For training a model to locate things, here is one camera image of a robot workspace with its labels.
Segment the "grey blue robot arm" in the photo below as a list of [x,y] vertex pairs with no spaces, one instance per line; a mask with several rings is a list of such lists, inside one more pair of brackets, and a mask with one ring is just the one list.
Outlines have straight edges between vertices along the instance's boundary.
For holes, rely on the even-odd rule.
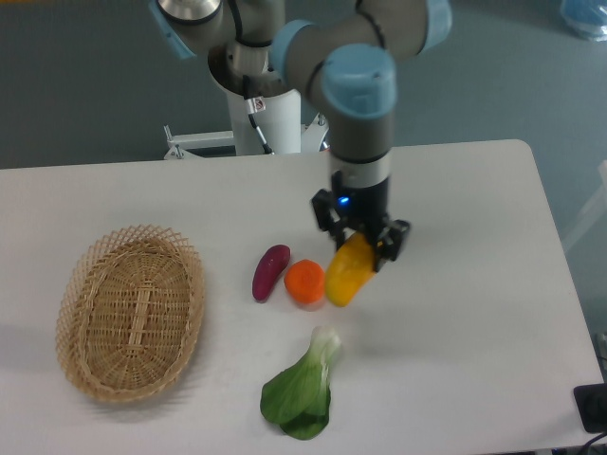
[[410,230],[388,212],[395,131],[395,64],[443,42],[446,1],[358,1],[321,27],[287,21],[282,1],[153,1],[182,57],[206,59],[230,112],[239,155],[329,153],[330,186],[311,204],[337,246],[360,233],[380,269]]

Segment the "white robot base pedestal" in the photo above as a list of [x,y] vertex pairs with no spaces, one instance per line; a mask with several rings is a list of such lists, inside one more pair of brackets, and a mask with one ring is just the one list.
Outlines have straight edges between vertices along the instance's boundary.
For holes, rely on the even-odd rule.
[[207,156],[232,147],[237,155],[288,155],[329,149],[328,122],[318,114],[302,123],[301,95],[285,88],[269,60],[269,48],[236,41],[213,48],[208,55],[215,84],[226,96],[229,131],[174,135],[164,127],[168,151],[176,160]]

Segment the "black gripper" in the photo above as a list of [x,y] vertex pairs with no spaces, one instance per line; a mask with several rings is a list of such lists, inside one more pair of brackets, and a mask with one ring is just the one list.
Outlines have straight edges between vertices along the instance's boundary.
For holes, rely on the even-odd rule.
[[386,262],[395,262],[406,244],[412,225],[390,219],[387,213],[390,178],[364,188],[346,183],[345,173],[331,175],[331,191],[321,189],[311,199],[318,228],[326,232],[339,250],[347,232],[356,230],[373,235],[374,271]]

